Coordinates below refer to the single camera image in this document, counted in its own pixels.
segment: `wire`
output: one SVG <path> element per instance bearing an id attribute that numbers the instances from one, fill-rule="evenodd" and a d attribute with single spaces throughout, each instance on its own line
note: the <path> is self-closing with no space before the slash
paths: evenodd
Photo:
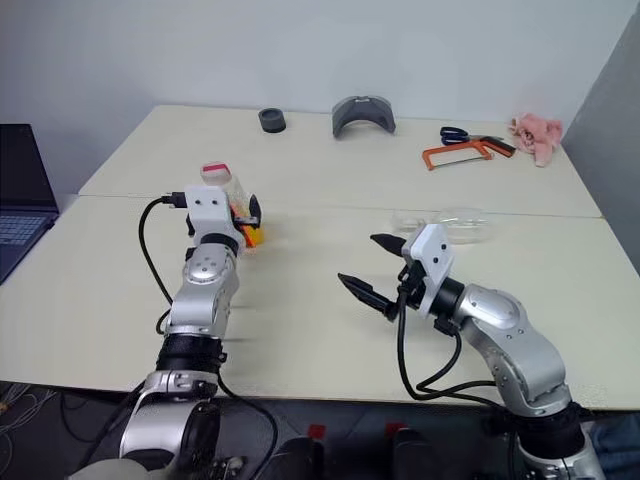
<path id="1" fill-rule="evenodd" d="M 131 390 L 131 392 L 129 392 L 127 396 L 124 397 L 124 400 L 122 400 L 122 402 L 118 404 L 111 415 L 109 415 L 109 418 L 107 418 L 106 422 L 104 422 L 104 425 L 95 436 L 93 443 L 89 445 L 89 448 L 87 448 L 87 451 L 80 460 L 80 463 L 78 464 L 78 468 L 76 470 L 82 470 L 89 464 L 91 457 L 93 457 L 93 454 L 96 453 L 96 450 L 102 443 L 102 440 L 104 440 L 107 434 L 113 430 L 111 427 L 115 424 L 116 419 L 120 416 L 124 409 L 127 408 L 129 404 L 132 403 L 132 401 L 140 394 L 142 387 L 144 387 L 144 382 L 140 382 L 140 384 L 136 388 Z"/>
<path id="2" fill-rule="evenodd" d="M 11 465 L 11 460 L 13 460 L 13 442 L 11 441 L 11 437 L 9 434 L 5 433 L 4 435 L 0 435 L 0 439 L 6 439 L 7 441 L 7 461 L 4 462 L 2 468 L 0 468 L 0 478 L 2 475 L 9 469 L 9 465 Z"/>
<path id="3" fill-rule="evenodd" d="M 164 329 L 162 328 L 162 322 L 164 321 L 165 318 L 167 318 L 167 315 L 169 315 L 169 312 L 171 312 L 171 309 L 166 310 L 162 315 L 160 315 L 160 318 L 156 322 L 156 333 L 158 335 L 164 335 Z"/>
<path id="4" fill-rule="evenodd" d="M 509 480 L 516 480 L 516 432 L 509 434 L 509 446 L 507 447 L 507 469 Z"/>
<path id="5" fill-rule="evenodd" d="M 455 332 L 454 333 L 454 338 L 456 340 L 456 349 L 453 352 L 453 355 L 451 356 L 451 359 L 447 362 L 447 364 L 444 367 L 442 367 L 440 370 L 438 370 L 435 374 L 431 375 L 426 380 L 423 380 L 422 382 L 417 384 L 416 385 L 416 390 L 418 390 L 419 392 L 428 391 L 427 387 L 429 385 L 431 385 L 432 383 L 440 380 L 442 377 L 444 377 L 447 373 L 449 373 L 451 371 L 453 366 L 456 364 L 456 362 L 460 358 L 460 352 L 462 352 L 462 339 L 460 338 L 460 333 L 459 332 Z"/>
<path id="6" fill-rule="evenodd" d="M 492 408 L 503 410 L 504 407 L 482 397 L 476 397 L 475 395 L 467 395 L 467 394 L 459 394 L 456 393 L 460 390 L 465 390 L 467 388 L 475 388 L 475 387 L 495 387 L 495 382 L 491 382 L 488 380 L 480 380 L 474 382 L 465 382 L 460 385 L 454 385 L 453 387 L 446 388 L 444 390 L 435 390 L 431 388 L 426 388 L 426 385 L 433 383 L 438 378 L 442 377 L 445 373 L 447 373 L 453 367 L 453 364 L 457 361 L 457 357 L 459 357 L 459 352 L 457 352 L 458 342 L 456 341 L 456 352 L 454 356 L 449 360 L 447 365 L 445 365 L 440 371 L 438 371 L 435 375 L 431 376 L 427 380 L 420 382 L 421 391 L 425 392 L 420 394 L 414 391 L 413 386 L 411 385 L 411 381 L 409 380 L 409 375 L 407 374 L 407 367 L 404 358 L 404 337 L 405 337 L 405 329 L 407 324 L 407 293 L 401 292 L 398 300 L 398 337 L 397 337 L 397 356 L 398 356 L 398 368 L 400 370 L 400 378 L 402 379 L 402 384 L 404 385 L 407 393 L 414 400 L 418 401 L 428 401 L 435 400 L 441 397 L 450 397 L 457 398 L 461 400 L 470 400 L 478 403 L 482 403 L 484 405 L 490 406 Z"/>
<path id="7" fill-rule="evenodd" d="M 0 416 L 4 416 L 7 411 L 17 408 L 17 403 L 23 398 L 28 398 L 33 402 L 11 423 L 0 425 L 0 438 L 5 438 L 8 445 L 7 460 L 0 468 L 0 477 L 7 471 L 13 459 L 13 442 L 9 433 L 30 422 L 40 412 L 42 406 L 56 396 L 56 392 L 47 390 L 42 398 L 38 398 L 33 393 L 27 393 L 30 388 L 31 385 L 28 384 L 14 383 L 6 388 L 0 396 L 0 404 L 3 406 L 3 409 L 0 410 Z"/>
<path id="8" fill-rule="evenodd" d="M 78 435 L 77 433 L 75 433 L 71 426 L 69 425 L 69 420 L 67 419 L 67 412 L 66 410 L 78 410 L 79 408 L 83 407 L 84 405 L 86 405 L 87 400 L 83 401 L 80 403 L 79 406 L 76 407 L 67 407 L 66 403 L 65 403 L 65 396 L 64 393 L 60 394 L 60 418 L 62 419 L 62 425 L 64 426 L 64 429 L 67 431 L 67 433 L 75 440 L 77 440 L 78 442 L 81 443 L 91 443 L 95 440 L 95 438 L 84 438 L 81 437 L 80 435 Z"/>
<path id="9" fill-rule="evenodd" d="M 227 394 L 228 397 L 233 398 L 234 400 L 238 400 L 244 403 L 245 405 L 248 405 L 249 407 L 253 408 L 255 411 L 263 415 L 271 424 L 271 431 L 272 431 L 271 444 L 269 445 L 267 452 L 262 458 L 262 461 L 256 467 L 256 469 L 253 471 L 253 474 L 251 475 L 250 480 L 255 480 L 256 478 L 258 478 L 258 475 L 260 474 L 260 472 L 262 472 L 262 469 L 265 467 L 265 465 L 267 464 L 267 462 L 269 461 L 269 459 L 273 455 L 273 452 L 276 449 L 276 445 L 278 443 L 278 424 L 276 423 L 276 419 L 273 417 L 273 415 L 271 415 L 271 413 L 269 413 L 267 409 L 261 407 L 256 403 L 253 403 L 247 400 L 246 398 L 241 397 L 240 395 L 233 393 L 229 389 L 229 387 L 225 385 L 224 381 L 222 380 L 222 375 L 220 374 L 220 372 L 218 372 L 218 385 L 220 385 L 220 388 L 224 393 Z"/>
<path id="10" fill-rule="evenodd" d="M 142 215 L 140 215 L 140 221 L 138 222 L 138 240 L 140 241 L 140 249 L 142 250 L 142 255 L 144 255 L 144 259 L 147 261 L 147 265 L 149 265 L 149 270 L 151 270 L 151 274 L 153 275 L 153 278 L 158 284 L 158 287 L 160 287 L 160 290 L 162 291 L 164 298 L 166 298 L 169 305 L 171 305 L 173 303 L 173 299 L 171 298 L 171 295 L 169 295 L 169 292 L 167 291 L 167 288 L 164 286 L 164 283 L 162 283 L 162 279 L 160 278 L 160 275 L 158 275 L 158 271 L 156 270 L 156 267 L 153 265 L 153 261 L 151 260 L 151 257 L 149 256 L 149 251 L 147 250 L 147 243 L 144 239 L 144 225 L 147 221 L 147 217 L 149 216 L 149 213 L 151 213 L 151 210 L 153 209 L 153 207 L 155 207 L 156 205 L 160 205 L 161 203 L 165 203 L 165 201 L 162 197 L 159 197 L 149 202 L 147 206 L 144 208 Z"/>

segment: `laptop keyboard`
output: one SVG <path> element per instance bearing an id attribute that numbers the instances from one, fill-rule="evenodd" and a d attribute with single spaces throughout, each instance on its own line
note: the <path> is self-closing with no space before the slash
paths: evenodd
<path id="1" fill-rule="evenodd" d="M 45 217 L 0 216 L 0 245 L 24 245 L 45 221 Z"/>

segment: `black cable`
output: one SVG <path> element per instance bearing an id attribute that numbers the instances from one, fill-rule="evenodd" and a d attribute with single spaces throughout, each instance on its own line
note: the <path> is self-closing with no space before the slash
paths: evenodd
<path id="1" fill-rule="evenodd" d="M 435 390 L 435 389 L 425 387 L 425 382 L 428 382 L 434 377 L 440 378 L 440 376 L 443 375 L 443 374 L 440 375 L 441 371 L 447 368 L 447 366 L 452 362 L 452 360 L 454 360 L 453 357 L 452 357 L 452 360 L 450 360 L 447 363 L 447 365 L 445 365 L 445 367 L 441 369 L 441 371 L 439 371 L 438 373 L 436 373 L 435 375 L 427 379 L 425 382 L 421 382 L 422 390 L 426 393 L 420 394 L 414 391 L 413 386 L 411 385 L 411 381 L 409 380 L 409 375 L 407 374 L 407 367 L 404 359 L 404 336 L 405 336 L 405 329 L 407 324 L 406 305 L 407 305 L 407 293 L 401 292 L 398 300 L 398 316 L 399 316 L 398 337 L 397 337 L 398 368 L 400 370 L 400 378 L 402 379 L 402 384 L 404 385 L 405 389 L 407 390 L 407 393 L 409 393 L 411 398 L 418 401 L 428 401 L 428 400 L 435 400 L 437 398 L 442 398 L 442 397 L 450 397 L 450 398 L 457 398 L 461 400 L 470 400 L 470 401 L 482 403 L 484 405 L 488 405 L 498 410 L 503 410 L 504 407 L 486 398 L 476 397 L 475 395 L 456 393 L 460 390 L 465 390 L 467 388 L 495 387 L 495 382 L 491 382 L 488 380 L 465 382 L 465 383 L 461 383 L 460 385 L 454 385 L 453 387 L 446 388 L 444 390 Z"/>
<path id="2" fill-rule="evenodd" d="M 256 469 L 253 471 L 253 474 L 251 475 L 250 480 L 255 480 L 256 478 L 258 478 L 258 475 L 260 474 L 264 466 L 267 464 L 267 462 L 269 461 L 269 459 L 273 455 L 273 452 L 276 449 L 276 444 L 278 443 L 278 424 L 276 423 L 276 419 L 273 417 L 273 415 L 271 415 L 271 413 L 269 413 L 267 409 L 261 407 L 256 403 L 253 403 L 247 400 L 246 398 L 236 395 L 231 390 L 229 390 L 229 387 L 227 387 L 224 381 L 222 380 L 222 375 L 220 374 L 220 372 L 218 372 L 218 385 L 220 385 L 220 388 L 224 393 L 227 394 L 228 397 L 233 398 L 234 400 L 238 400 L 244 403 L 245 405 L 248 405 L 249 407 L 253 408 L 255 411 L 263 415 L 271 424 L 271 431 L 273 432 L 271 435 L 271 445 L 269 445 L 269 449 L 267 450 L 264 457 L 262 458 L 262 461 L 256 467 Z"/>
<path id="3" fill-rule="evenodd" d="M 71 425 L 69 425 L 69 419 L 67 418 L 66 410 L 77 410 L 84 406 L 86 403 L 87 400 L 84 400 L 83 402 L 81 402 L 80 406 L 67 407 L 65 403 L 64 393 L 60 392 L 60 418 L 62 419 L 62 425 L 64 426 L 64 429 L 67 431 L 69 436 L 81 443 L 91 443 L 95 440 L 95 438 L 84 438 L 75 433 L 71 428 Z"/>
<path id="4" fill-rule="evenodd" d="M 509 480 L 516 480 L 516 432 L 509 434 L 507 447 L 507 471 Z"/>
<path id="5" fill-rule="evenodd" d="M 87 448 L 87 451 L 82 457 L 82 460 L 80 460 L 77 470 L 82 470 L 84 467 L 89 465 L 91 457 L 93 457 L 93 454 L 96 453 L 96 450 L 102 443 L 102 440 L 104 440 L 104 437 L 106 437 L 107 434 L 113 430 L 111 427 L 114 425 L 116 419 L 120 416 L 124 409 L 127 408 L 129 404 L 131 404 L 136 399 L 136 397 L 140 394 L 142 387 L 144 387 L 144 382 L 140 382 L 140 384 L 136 388 L 129 392 L 124 400 L 122 400 L 122 402 L 118 404 L 111 415 L 109 415 L 109 418 L 107 418 L 107 421 L 104 422 L 104 425 L 94 438 L 93 443 L 89 445 L 89 448 Z"/>
<path id="6" fill-rule="evenodd" d="M 440 380 L 442 377 L 444 377 L 447 373 L 449 373 L 451 371 L 453 366 L 456 364 L 456 362 L 460 358 L 460 352 L 462 352 L 462 339 L 460 338 L 460 333 L 459 332 L 455 332 L 454 333 L 454 338 L 456 340 L 456 349 L 453 352 L 453 355 L 451 356 L 451 359 L 447 362 L 447 364 L 444 367 L 442 367 L 436 373 L 431 375 L 426 380 L 423 380 L 422 382 L 417 384 L 416 385 L 416 390 L 418 390 L 419 392 L 428 391 L 427 387 L 429 385 L 431 385 L 432 383 Z"/>
<path id="7" fill-rule="evenodd" d="M 89 403 L 89 400 L 87 400 L 86 398 L 84 400 L 82 400 L 78 405 L 74 405 L 73 407 L 70 407 L 67 404 L 67 397 L 64 396 L 63 393 L 60 393 L 60 398 L 63 399 L 64 401 L 64 409 L 65 410 L 69 410 L 70 412 L 74 411 L 74 410 L 80 410 L 82 407 L 84 407 L 87 403 Z"/>
<path id="8" fill-rule="evenodd" d="M 165 312 L 160 316 L 160 318 L 156 322 L 156 333 L 158 335 L 164 335 L 164 330 L 162 329 L 162 322 L 164 321 L 165 318 L 167 318 L 167 315 L 169 315 L 169 312 L 171 312 L 171 309 L 165 310 Z"/>
<path id="9" fill-rule="evenodd" d="M 171 295 L 169 295 L 169 292 L 167 291 L 167 288 L 164 286 L 164 283 L 162 283 L 162 279 L 160 278 L 160 275 L 158 275 L 158 271 L 156 270 L 156 267 L 153 265 L 153 261 L 151 260 L 151 257 L 149 256 L 149 251 L 147 250 L 147 243 L 145 242 L 145 239 L 144 239 L 144 225 L 147 221 L 147 217 L 149 216 L 149 213 L 151 212 L 153 207 L 155 207 L 156 205 L 160 205 L 161 203 L 166 203 L 165 199 L 162 197 L 156 198 L 155 200 L 152 200 L 151 202 L 149 202 L 147 206 L 144 208 L 142 215 L 140 215 L 140 221 L 138 222 L 138 240 L 140 241 L 140 248 L 142 249 L 142 255 L 144 255 L 144 259 L 147 261 L 147 265 L 149 265 L 149 270 L 151 270 L 151 274 L 153 275 L 153 278 L 158 284 L 158 287 L 160 287 L 160 290 L 162 291 L 164 298 L 166 298 L 167 302 L 169 302 L 169 305 L 171 305 L 173 303 L 173 299 L 171 298 Z"/>

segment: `white wall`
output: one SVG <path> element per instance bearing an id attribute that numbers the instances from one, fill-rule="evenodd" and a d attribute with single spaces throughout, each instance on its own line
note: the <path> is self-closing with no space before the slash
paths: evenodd
<path id="1" fill-rule="evenodd" d="M 562 142 L 640 273 L 639 125 L 640 8 Z"/>
<path id="2" fill-rule="evenodd" d="M 636 3 L 0 0 L 0 122 L 34 124 L 61 192 L 158 103 L 570 122 Z"/>

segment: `scissors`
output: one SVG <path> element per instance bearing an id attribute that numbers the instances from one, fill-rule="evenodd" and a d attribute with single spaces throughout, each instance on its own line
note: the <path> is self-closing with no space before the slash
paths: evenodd
<path id="1" fill-rule="evenodd" d="M 465 143 L 487 137 L 489 137 L 489 135 L 469 135 L 466 130 L 458 127 L 442 127 L 440 129 L 440 139 L 443 145 L 455 145 L 457 143 Z M 502 137 L 491 136 L 491 138 L 502 140 Z"/>

